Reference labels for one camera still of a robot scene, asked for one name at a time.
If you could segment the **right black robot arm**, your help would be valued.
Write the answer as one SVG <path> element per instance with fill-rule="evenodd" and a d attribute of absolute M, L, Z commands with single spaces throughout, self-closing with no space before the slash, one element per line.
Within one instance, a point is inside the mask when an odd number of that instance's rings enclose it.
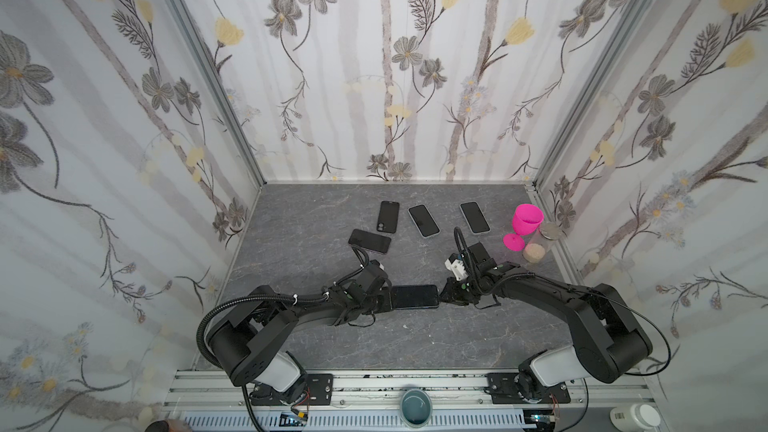
<path fill-rule="evenodd" d="M 440 293 L 443 303 L 477 305 L 485 296 L 517 300 L 568 326 L 569 346 L 540 352 L 518 366 L 513 384 L 524 402 L 540 402 L 571 380 L 611 384 L 653 353 L 641 314 L 607 284 L 570 284 L 516 263 L 497 263 L 480 243 L 451 254 L 445 267 L 451 276 Z"/>

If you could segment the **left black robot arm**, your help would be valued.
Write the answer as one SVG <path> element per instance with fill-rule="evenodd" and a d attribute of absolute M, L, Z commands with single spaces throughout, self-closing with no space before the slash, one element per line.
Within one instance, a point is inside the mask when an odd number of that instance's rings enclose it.
<path fill-rule="evenodd" d="M 394 308 L 393 286 L 383 266 L 369 260 L 317 294 L 289 295 L 268 285 L 209 311 L 196 331 L 200 355 L 245 390 L 285 405 L 308 394 L 308 374 L 284 344 L 308 327 L 336 327 Z"/>

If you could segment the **clear jar with cork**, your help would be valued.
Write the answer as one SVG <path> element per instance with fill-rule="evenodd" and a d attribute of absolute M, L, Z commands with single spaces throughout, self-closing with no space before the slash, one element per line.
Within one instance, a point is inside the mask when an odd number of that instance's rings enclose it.
<path fill-rule="evenodd" d="M 541 262 L 562 235 L 563 230 L 557 223 L 543 222 L 525 245 L 522 251 L 523 258 L 528 264 Z"/>

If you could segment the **pink plastic goblet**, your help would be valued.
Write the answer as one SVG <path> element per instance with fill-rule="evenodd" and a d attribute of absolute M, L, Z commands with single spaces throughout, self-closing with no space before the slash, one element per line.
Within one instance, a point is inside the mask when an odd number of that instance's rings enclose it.
<path fill-rule="evenodd" d="M 505 247 L 511 251 L 522 251 L 525 248 L 525 237 L 533 234 L 543 222 L 544 214 L 540 208 L 532 204 L 521 204 L 512 218 L 513 232 L 503 238 Z"/>

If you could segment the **teal round cup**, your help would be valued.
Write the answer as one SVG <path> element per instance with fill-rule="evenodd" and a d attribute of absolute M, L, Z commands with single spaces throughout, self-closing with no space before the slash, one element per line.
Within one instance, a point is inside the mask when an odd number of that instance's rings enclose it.
<path fill-rule="evenodd" d="M 400 398 L 399 412 L 407 427 L 424 427 L 429 423 L 433 414 L 431 398 L 421 389 L 409 389 Z"/>

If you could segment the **white bottle bottom right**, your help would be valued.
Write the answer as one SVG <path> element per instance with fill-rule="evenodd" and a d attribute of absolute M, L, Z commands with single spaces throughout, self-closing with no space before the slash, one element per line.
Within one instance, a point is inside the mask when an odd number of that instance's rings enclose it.
<path fill-rule="evenodd" d="M 646 403 L 615 407 L 609 418 L 612 425 L 621 432 L 656 431 L 661 425 L 658 410 Z"/>

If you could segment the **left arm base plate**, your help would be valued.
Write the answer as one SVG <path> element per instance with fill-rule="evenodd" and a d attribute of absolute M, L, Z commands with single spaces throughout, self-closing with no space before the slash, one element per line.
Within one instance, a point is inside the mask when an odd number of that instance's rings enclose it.
<path fill-rule="evenodd" d="M 284 392 L 256 383 L 249 390 L 253 406 L 328 406 L 331 404 L 334 376 L 330 373 L 307 374 Z"/>

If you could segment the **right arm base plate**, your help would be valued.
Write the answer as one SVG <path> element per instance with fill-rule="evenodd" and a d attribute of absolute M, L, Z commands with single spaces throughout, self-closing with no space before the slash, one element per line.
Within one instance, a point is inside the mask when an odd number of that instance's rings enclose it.
<path fill-rule="evenodd" d="M 526 373 L 489 373 L 484 392 L 496 405 L 556 405 L 571 402 L 564 383 L 544 387 Z"/>

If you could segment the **aluminium front rail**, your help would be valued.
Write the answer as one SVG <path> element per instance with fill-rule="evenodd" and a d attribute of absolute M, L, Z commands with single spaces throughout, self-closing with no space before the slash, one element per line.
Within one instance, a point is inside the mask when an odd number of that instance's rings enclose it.
<path fill-rule="evenodd" d="M 410 389 L 421 389 L 437 409 L 498 409 L 512 404 L 532 408 L 532 403 L 517 399 L 512 385 L 512 369 L 498 369 L 501 379 L 489 379 L 486 369 L 435 370 L 312 370 L 305 389 L 309 398 L 300 404 L 312 411 L 352 411 L 390 409 Z M 655 400 L 638 377 L 622 377 L 613 384 L 595 379 L 576 379 L 548 392 L 537 405 L 554 406 L 558 411 L 612 408 Z M 162 402 L 162 409 L 172 414 L 191 411 L 241 412 L 245 400 L 241 390 L 231 385 L 227 376 L 217 371 L 179 371 Z"/>

